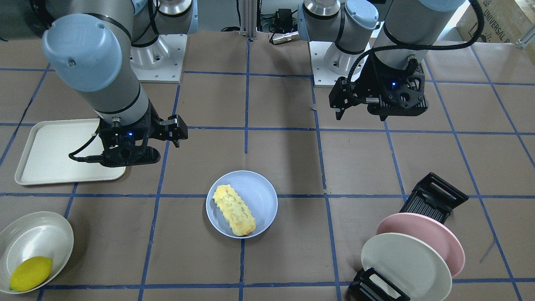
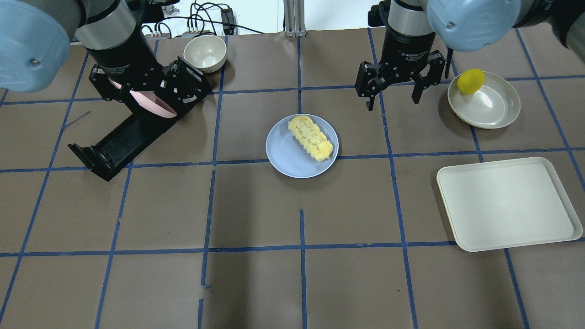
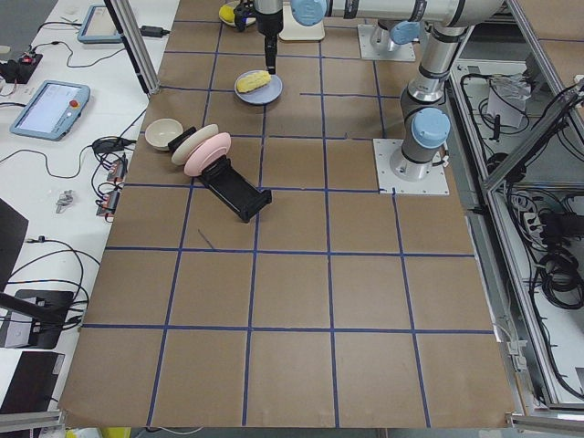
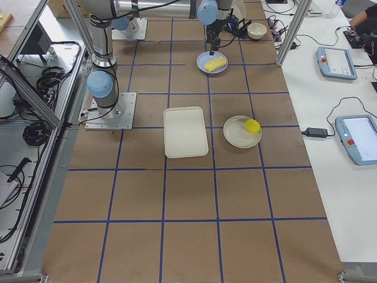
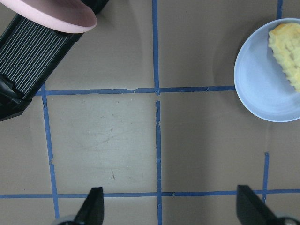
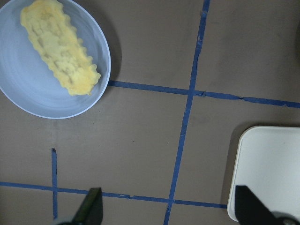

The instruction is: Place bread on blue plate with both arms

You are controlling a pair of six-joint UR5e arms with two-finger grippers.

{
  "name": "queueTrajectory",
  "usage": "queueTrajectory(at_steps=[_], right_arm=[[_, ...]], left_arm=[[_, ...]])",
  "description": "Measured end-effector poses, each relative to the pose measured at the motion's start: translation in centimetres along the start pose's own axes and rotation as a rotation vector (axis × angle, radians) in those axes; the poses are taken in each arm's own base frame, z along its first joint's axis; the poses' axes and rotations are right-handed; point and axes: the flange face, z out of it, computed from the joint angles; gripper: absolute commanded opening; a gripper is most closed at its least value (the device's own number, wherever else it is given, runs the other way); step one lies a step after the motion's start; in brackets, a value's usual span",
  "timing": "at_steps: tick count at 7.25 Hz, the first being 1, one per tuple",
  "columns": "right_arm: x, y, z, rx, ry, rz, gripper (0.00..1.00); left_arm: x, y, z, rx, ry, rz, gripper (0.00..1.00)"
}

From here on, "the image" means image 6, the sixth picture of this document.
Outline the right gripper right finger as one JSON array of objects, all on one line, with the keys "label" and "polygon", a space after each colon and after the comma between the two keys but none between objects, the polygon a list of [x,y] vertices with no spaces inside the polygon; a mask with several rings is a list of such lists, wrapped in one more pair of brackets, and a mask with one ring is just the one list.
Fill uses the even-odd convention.
[{"label": "right gripper right finger", "polygon": [[248,186],[235,187],[234,212],[240,225],[281,224]]}]

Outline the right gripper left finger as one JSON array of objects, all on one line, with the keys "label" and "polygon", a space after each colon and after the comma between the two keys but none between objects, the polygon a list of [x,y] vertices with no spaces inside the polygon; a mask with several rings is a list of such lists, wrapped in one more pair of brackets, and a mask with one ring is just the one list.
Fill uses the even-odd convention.
[{"label": "right gripper left finger", "polygon": [[91,188],[74,216],[74,224],[100,225],[102,220],[102,189],[100,187]]}]

